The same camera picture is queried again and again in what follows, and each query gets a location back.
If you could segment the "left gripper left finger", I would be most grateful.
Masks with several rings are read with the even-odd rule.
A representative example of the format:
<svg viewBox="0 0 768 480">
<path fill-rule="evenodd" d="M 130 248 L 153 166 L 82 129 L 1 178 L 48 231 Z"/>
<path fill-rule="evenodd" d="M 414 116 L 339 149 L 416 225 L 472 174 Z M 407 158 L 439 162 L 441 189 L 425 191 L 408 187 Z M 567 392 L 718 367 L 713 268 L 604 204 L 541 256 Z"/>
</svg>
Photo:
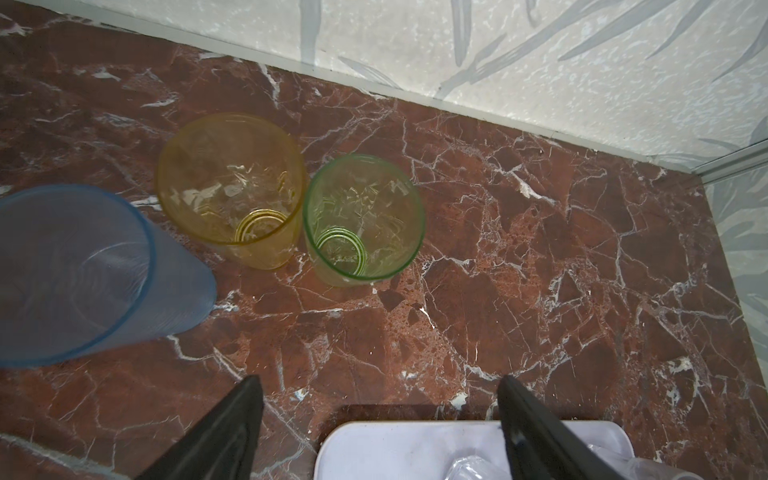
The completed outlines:
<svg viewBox="0 0 768 480">
<path fill-rule="evenodd" d="M 140 479 L 248 479 L 264 411 L 257 375 L 245 377 Z"/>
</svg>

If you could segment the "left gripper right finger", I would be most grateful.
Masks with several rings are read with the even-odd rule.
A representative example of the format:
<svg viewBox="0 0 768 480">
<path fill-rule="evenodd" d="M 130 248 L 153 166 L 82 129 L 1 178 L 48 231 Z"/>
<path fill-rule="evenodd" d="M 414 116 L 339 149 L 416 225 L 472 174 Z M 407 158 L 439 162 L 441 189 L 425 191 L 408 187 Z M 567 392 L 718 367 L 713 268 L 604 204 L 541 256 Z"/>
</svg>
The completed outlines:
<svg viewBox="0 0 768 480">
<path fill-rule="evenodd" d="M 504 376 L 497 401 L 514 479 L 619 479 L 514 376 Z"/>
</svg>

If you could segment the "lilac plastic tray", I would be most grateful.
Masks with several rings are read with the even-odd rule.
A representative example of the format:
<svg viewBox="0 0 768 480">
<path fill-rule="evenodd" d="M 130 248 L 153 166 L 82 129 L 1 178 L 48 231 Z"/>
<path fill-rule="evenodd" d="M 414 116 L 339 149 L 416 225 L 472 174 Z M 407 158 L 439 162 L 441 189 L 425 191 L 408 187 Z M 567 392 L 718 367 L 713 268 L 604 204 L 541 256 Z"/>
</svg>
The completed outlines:
<svg viewBox="0 0 768 480">
<path fill-rule="evenodd" d="M 608 421 L 565 421 L 587 447 L 636 457 L 629 437 Z M 455 459 L 477 455 L 511 475 L 501 421 L 350 422 L 326 439 L 316 479 L 445 479 Z"/>
</svg>

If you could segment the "clear cup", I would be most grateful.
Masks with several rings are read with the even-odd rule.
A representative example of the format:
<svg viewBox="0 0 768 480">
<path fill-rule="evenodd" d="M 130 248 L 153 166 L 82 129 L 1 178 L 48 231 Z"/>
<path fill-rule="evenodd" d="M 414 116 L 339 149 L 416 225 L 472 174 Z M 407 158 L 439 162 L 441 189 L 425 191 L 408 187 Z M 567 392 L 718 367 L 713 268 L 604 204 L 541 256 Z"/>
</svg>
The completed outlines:
<svg viewBox="0 0 768 480">
<path fill-rule="evenodd" d="M 510 478 L 508 472 L 477 455 L 455 459 L 445 476 L 446 480 L 509 480 Z"/>
<path fill-rule="evenodd" d="M 702 480 L 702 477 L 676 467 L 638 457 L 625 457 L 612 450 L 588 444 L 588 448 L 625 479 Z"/>
</svg>

